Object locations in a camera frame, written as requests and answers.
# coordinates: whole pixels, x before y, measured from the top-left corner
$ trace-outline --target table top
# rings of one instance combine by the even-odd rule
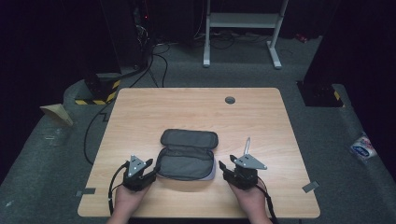
[[[226,103],[226,97],[233,97],[235,102]],[[120,90],[86,186],[95,193],[82,196],[78,213],[108,217],[111,177],[133,154],[142,161],[154,159],[155,164],[166,129],[217,133],[215,159],[229,169],[234,168],[230,155],[242,156],[250,137],[249,154],[268,167],[259,170],[259,176],[272,197],[276,216],[319,216],[314,191],[305,193],[302,189],[311,181],[282,97],[274,88]],[[209,181],[157,177],[134,216],[245,217],[218,165],[216,169],[215,178]],[[122,173],[114,186],[122,182]]]

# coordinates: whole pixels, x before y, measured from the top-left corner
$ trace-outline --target dark background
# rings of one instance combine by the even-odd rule
[[[92,17],[103,19],[98,0],[81,2],[83,1],[14,0],[2,1],[0,5],[0,75],[3,96],[1,180],[42,117],[38,107],[61,103],[65,89],[83,79],[77,69],[75,55],[67,47],[68,40],[60,30],[64,19],[62,8],[69,8],[75,16],[86,16],[87,21]],[[162,6],[152,9],[156,12],[150,18],[154,32],[169,39],[189,40],[191,34],[196,32],[197,23],[201,19],[202,3],[205,2],[149,0],[149,5]],[[339,2],[340,7],[334,16]],[[213,0],[212,9],[224,12],[273,12],[279,7],[275,0],[240,4],[236,0]],[[90,9],[88,12],[84,9],[87,6]],[[307,38],[325,35],[305,81],[342,83],[346,86],[365,131],[393,174],[396,173],[391,164],[395,159],[392,140],[396,139],[393,118],[396,108],[393,100],[396,95],[394,11],[394,3],[390,0],[360,0],[353,3],[294,0],[289,3],[280,33],[285,38],[294,38],[296,34]],[[161,19],[156,20],[156,15],[161,15]],[[109,43],[102,23],[92,25],[91,28],[92,32],[99,32],[98,38]],[[92,48],[89,43],[86,41],[82,45],[84,50]],[[107,55],[106,62],[114,60],[111,52]],[[99,64],[102,63],[87,62],[87,67]]]

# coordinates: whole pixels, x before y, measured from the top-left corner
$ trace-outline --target plastic package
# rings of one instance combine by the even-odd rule
[[[362,132],[361,137],[350,146],[350,152],[363,162],[367,162],[370,158],[377,155],[375,148],[365,132]]]

